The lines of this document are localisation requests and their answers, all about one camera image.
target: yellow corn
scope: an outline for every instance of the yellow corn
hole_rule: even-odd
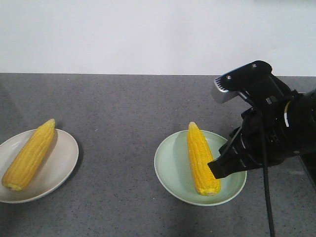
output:
[[[196,190],[201,195],[213,196],[221,190],[221,181],[215,179],[207,163],[213,160],[203,132],[190,122],[187,135],[189,160]]]
[[[28,186],[54,137],[55,120],[39,126],[2,178],[2,185],[19,191]]]

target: cable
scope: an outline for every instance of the cable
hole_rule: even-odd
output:
[[[262,155],[263,156],[263,183],[265,187],[265,197],[266,197],[270,236],[275,237],[276,235],[275,235],[275,228],[274,228],[274,223],[273,223],[272,207],[271,207],[270,191],[269,191],[267,147],[266,147],[265,132],[264,132],[262,122],[260,123],[260,136],[261,136],[262,154],[263,154]]]
[[[267,158],[267,146],[266,146],[266,138],[265,138],[265,130],[263,126],[263,115],[261,110],[255,105],[255,103],[250,99],[249,94],[246,91],[238,91],[238,95],[247,103],[249,103],[253,109],[257,112],[257,116],[259,117],[259,131],[260,131],[260,140],[262,145],[262,160],[263,160],[263,183],[265,187],[265,199],[267,206],[267,214],[268,214],[268,222],[269,222],[269,230],[270,237],[275,237],[275,227],[273,223],[272,216],[272,207],[271,207],[271,199],[270,199],[270,191],[269,191],[269,177],[268,177],[268,158]]]

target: gray countertop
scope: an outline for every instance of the gray countertop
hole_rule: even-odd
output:
[[[70,178],[38,200],[0,203],[1,237],[268,237],[262,170],[226,204],[172,196],[154,170],[158,145],[190,121],[226,138],[248,105],[217,104],[215,76],[0,74],[0,143],[55,118],[79,144]],[[308,91],[315,78],[280,78]],[[269,168],[277,237],[316,235],[316,193],[298,158]]]

